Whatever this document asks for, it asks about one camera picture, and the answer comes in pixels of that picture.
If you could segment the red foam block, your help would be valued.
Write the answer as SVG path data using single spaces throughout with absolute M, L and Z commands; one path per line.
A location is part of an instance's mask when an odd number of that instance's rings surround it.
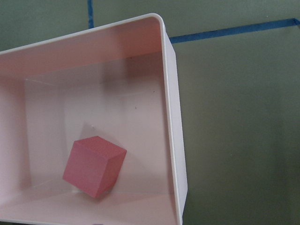
M 127 150 L 99 136 L 73 143 L 63 180 L 93 198 L 111 189 L 120 173 Z

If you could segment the pink plastic bin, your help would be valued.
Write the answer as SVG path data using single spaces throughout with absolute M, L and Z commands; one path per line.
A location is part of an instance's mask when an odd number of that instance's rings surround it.
M 74 141 L 127 150 L 92 198 L 63 180 Z M 0 53 L 0 219 L 31 225 L 181 225 L 187 173 L 176 55 L 145 14 Z

